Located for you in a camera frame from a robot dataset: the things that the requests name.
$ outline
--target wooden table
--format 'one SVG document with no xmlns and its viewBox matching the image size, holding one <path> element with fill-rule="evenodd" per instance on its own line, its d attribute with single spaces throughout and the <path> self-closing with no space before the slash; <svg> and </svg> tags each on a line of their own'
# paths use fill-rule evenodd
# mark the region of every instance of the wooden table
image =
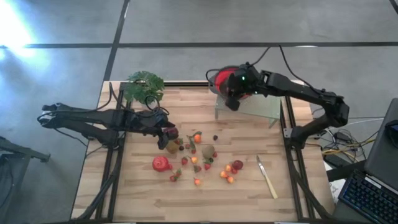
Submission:
<svg viewBox="0 0 398 224">
<path fill-rule="evenodd" d="M 119 82 L 113 82 L 118 91 Z M 109 96 L 108 84 L 103 85 L 99 105 Z M 205 87 L 168 87 L 164 91 L 161 106 L 170 111 L 169 120 L 176 124 L 180 136 L 202 131 L 202 143 L 197 146 L 199 164 L 201 149 L 214 145 L 218 157 L 209 170 L 194 174 L 192 164 L 182 167 L 177 182 L 169 181 L 171 172 L 152 169 L 155 156 L 166 156 L 175 168 L 181 166 L 183 156 L 191 156 L 184 150 L 169 154 L 159 150 L 157 138 L 128 133 L 123 155 L 121 176 L 114 212 L 114 222 L 272 222 L 295 221 L 294 200 L 289 170 L 285 156 L 280 125 L 268 128 L 268 119 L 246 114 L 220 111 L 215 120 L 216 95 Z M 114 108 L 113 100 L 106 108 Z M 292 99 L 297 125 L 312 119 L 307 102 Z M 134 109 L 141 105 L 133 103 Z M 99 146 L 92 141 L 88 151 Z M 273 199 L 256 164 L 256 154 L 261 158 L 278 199 Z M 328 212 L 334 204 L 322 156 L 318 147 L 303 150 L 310 188 Z M 105 149 L 90 155 L 84 163 L 76 195 L 72 217 L 79 216 L 98 193 L 103 175 Z M 243 170 L 234 175 L 235 182 L 227 183 L 219 174 L 223 167 L 239 159 Z M 197 187 L 193 178 L 202 180 Z M 303 193 L 300 198 L 305 209 Z M 104 206 L 104 215 L 108 211 Z"/>
</svg>

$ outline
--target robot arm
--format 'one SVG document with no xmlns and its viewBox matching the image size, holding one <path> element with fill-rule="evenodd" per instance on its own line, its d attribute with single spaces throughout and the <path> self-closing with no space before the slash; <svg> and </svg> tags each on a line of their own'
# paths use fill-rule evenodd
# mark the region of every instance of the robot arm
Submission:
<svg viewBox="0 0 398 224">
<path fill-rule="evenodd" d="M 140 111 L 134 110 L 106 110 L 88 111 L 73 108 L 62 103 L 43 106 L 45 115 L 39 117 L 39 123 L 45 128 L 67 128 L 81 133 L 85 138 L 97 139 L 105 146 L 117 145 L 119 132 L 127 131 L 143 135 L 158 136 L 159 149 L 164 149 L 169 139 L 175 139 L 177 132 L 163 131 L 162 128 L 173 128 L 167 114 L 162 110 Z M 105 129 L 90 124 L 102 124 Z"/>
<path fill-rule="evenodd" d="M 344 126 L 348 122 L 349 106 L 344 103 L 342 96 L 294 83 L 278 73 L 258 72 L 248 63 L 240 65 L 239 69 L 229 75 L 226 86 L 226 106 L 233 111 L 239 108 L 240 97 L 247 94 L 263 94 L 265 97 L 268 95 L 291 96 L 322 106 L 325 110 L 323 116 L 305 126 L 293 128 L 290 134 L 290 145 L 296 149 L 303 149 L 310 135 L 329 126 L 336 128 Z"/>
</svg>

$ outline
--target knife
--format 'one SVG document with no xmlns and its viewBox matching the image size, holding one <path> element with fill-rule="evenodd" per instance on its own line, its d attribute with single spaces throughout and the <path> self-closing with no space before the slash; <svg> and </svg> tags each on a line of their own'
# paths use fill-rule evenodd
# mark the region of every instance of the knife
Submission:
<svg viewBox="0 0 398 224">
<path fill-rule="evenodd" d="M 274 187 L 272 186 L 271 181 L 270 181 L 269 178 L 268 178 L 267 172 L 266 172 L 264 166 L 262 165 L 262 162 L 261 162 L 261 160 L 260 160 L 259 155 L 256 155 L 256 157 L 257 157 L 257 164 L 258 164 L 259 167 L 260 167 L 261 174 L 266 178 L 266 181 L 267 181 L 269 190 L 271 191 L 272 197 L 273 197 L 274 199 L 277 199 L 277 198 L 278 198 L 278 195 L 276 194 L 276 191 L 275 191 Z"/>
</svg>

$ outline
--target computer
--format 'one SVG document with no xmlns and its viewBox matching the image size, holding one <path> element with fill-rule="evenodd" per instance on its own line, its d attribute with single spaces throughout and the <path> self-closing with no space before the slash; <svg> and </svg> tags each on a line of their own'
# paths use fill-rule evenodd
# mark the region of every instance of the computer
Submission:
<svg viewBox="0 0 398 224">
<path fill-rule="evenodd" d="M 398 98 L 391 101 L 364 165 L 365 172 L 356 170 L 346 180 L 333 214 L 337 219 L 398 223 L 398 148 L 391 134 L 395 121 Z"/>
</svg>

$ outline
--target keyboard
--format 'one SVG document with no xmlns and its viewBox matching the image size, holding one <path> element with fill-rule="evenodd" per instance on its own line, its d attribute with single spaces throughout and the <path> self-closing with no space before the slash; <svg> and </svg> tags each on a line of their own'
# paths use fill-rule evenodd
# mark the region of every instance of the keyboard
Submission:
<svg viewBox="0 0 398 224">
<path fill-rule="evenodd" d="M 354 171 L 341 190 L 339 201 L 375 223 L 398 223 L 398 195 Z"/>
</svg>

